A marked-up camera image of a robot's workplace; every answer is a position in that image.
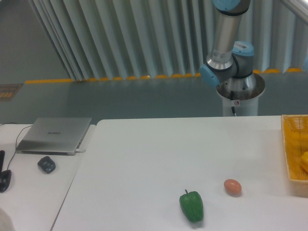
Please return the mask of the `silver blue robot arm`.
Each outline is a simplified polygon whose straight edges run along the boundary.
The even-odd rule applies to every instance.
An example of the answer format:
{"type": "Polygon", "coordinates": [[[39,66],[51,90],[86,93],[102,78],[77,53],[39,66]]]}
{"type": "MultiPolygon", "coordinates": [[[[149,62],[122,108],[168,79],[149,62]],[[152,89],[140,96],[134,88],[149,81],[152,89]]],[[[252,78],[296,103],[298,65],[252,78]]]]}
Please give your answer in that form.
{"type": "Polygon", "coordinates": [[[240,69],[282,73],[308,67],[306,0],[214,0],[218,13],[213,45],[200,74],[213,87],[240,69]]]}

